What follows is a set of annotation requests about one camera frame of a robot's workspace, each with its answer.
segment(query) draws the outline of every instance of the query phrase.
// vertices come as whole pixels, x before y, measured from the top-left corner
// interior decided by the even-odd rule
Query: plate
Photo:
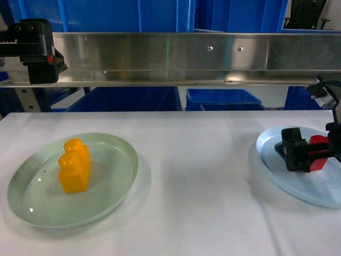
[[[289,172],[274,145],[282,140],[281,131],[293,126],[278,126],[264,131],[257,140],[257,151],[267,167],[269,177],[282,189],[301,200],[330,208],[341,209],[341,163],[329,158],[322,170],[310,173]],[[300,127],[302,138],[325,133]]]
[[[79,138],[89,146],[92,173],[88,191],[65,194],[58,179],[63,145]],[[7,190],[11,211],[37,227],[71,228],[95,221],[115,209],[136,178],[138,158],[125,140],[110,134],[85,133],[56,141],[30,156]]]

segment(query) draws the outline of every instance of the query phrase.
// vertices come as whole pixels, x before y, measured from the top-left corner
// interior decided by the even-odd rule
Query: blue plastic container
[[[256,106],[261,103],[260,99],[242,89],[188,89],[186,94],[187,111],[201,111],[200,105],[224,104],[237,108],[237,106]]]
[[[44,18],[54,32],[193,32],[194,0],[8,0],[15,22]]]
[[[195,28],[280,33],[288,0],[197,0]]]
[[[310,93],[302,86],[290,86],[283,110],[321,110],[322,108],[311,99]]]
[[[202,111],[265,110],[262,104],[201,104]]]
[[[98,87],[67,112],[180,111],[177,87]]]

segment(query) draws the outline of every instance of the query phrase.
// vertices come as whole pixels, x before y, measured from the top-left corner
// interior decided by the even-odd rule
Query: metal rail
[[[56,87],[306,85],[341,72],[340,34],[54,33],[68,70]],[[1,87],[35,87],[6,58]]]

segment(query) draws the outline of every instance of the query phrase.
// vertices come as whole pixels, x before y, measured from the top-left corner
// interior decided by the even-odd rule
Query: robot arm
[[[20,57],[31,84],[56,83],[58,74],[67,69],[63,55],[54,48],[51,24],[44,19],[24,19],[0,31],[0,57]]]
[[[334,122],[326,125],[328,142],[309,145],[298,127],[282,130],[282,141],[275,150],[286,161],[289,171],[310,172],[312,163],[321,158],[335,157],[341,162],[341,74],[318,77],[307,90],[322,108],[332,108]]]

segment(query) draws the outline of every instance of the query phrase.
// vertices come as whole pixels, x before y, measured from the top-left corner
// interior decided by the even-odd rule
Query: white tablecloth
[[[255,142],[277,125],[325,131],[330,111],[10,114],[0,121],[0,255],[340,255],[341,211],[264,173]],[[86,132],[122,137],[140,169],[126,200],[74,229],[18,220],[6,190],[27,157]]]

